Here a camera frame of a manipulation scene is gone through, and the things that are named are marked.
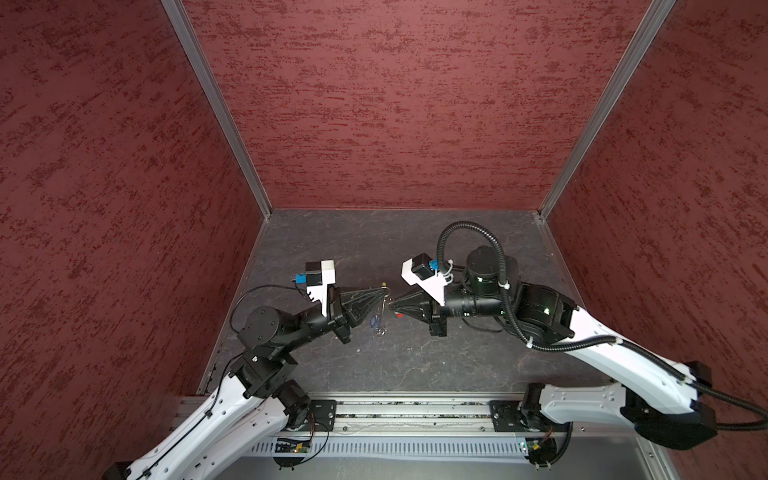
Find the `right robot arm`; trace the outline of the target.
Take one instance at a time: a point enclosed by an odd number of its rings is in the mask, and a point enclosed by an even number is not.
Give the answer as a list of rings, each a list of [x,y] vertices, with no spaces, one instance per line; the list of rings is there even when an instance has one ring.
[[[571,422],[631,427],[674,450],[688,450],[716,436],[714,411],[687,383],[708,379],[704,365],[666,358],[652,362],[572,299],[545,285],[521,281],[514,258],[506,257],[505,263],[510,303],[525,342],[541,342],[610,380],[597,387],[532,383],[512,416],[514,422],[533,431]],[[406,260],[401,276],[412,289],[392,303],[392,310],[427,324],[433,336],[446,336],[452,318],[492,317],[503,329],[511,327],[501,299],[498,258],[489,246],[471,251],[466,266],[447,276],[427,254]]]

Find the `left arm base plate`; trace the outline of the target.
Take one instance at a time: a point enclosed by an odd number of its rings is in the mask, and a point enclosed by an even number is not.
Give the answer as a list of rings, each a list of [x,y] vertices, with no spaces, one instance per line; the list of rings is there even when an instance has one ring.
[[[303,423],[296,427],[295,430],[299,432],[311,432],[314,429],[320,429],[324,432],[324,428],[329,431],[334,430],[336,421],[338,401],[335,399],[313,399],[309,402],[308,413],[303,420]]]

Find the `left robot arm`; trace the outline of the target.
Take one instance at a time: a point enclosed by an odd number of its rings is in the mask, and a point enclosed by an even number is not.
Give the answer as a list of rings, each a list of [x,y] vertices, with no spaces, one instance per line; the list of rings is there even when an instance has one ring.
[[[144,456],[119,462],[106,479],[212,479],[249,447],[308,421],[310,398],[291,379],[292,351],[325,334],[348,343],[389,295],[385,286],[353,290],[330,286],[328,303],[291,314],[271,306],[237,307],[244,347],[216,390]]]

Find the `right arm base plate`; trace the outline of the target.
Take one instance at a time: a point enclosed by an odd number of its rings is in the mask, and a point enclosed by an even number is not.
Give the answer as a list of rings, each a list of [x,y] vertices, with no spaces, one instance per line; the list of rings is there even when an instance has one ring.
[[[531,426],[521,413],[519,401],[491,400],[488,403],[490,419],[496,433],[539,432]]]

